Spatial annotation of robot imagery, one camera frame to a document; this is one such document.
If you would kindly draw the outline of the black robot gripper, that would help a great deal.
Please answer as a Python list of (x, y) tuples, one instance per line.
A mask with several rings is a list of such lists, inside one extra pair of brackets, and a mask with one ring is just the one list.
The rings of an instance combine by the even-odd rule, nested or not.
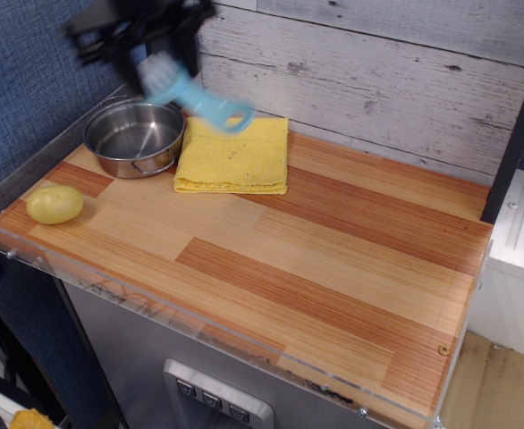
[(215, 15), (210, 1), (93, 1), (63, 25), (63, 33), (84, 63), (112, 60), (122, 80), (143, 94), (138, 66), (146, 50), (134, 47), (163, 36), (196, 37)]

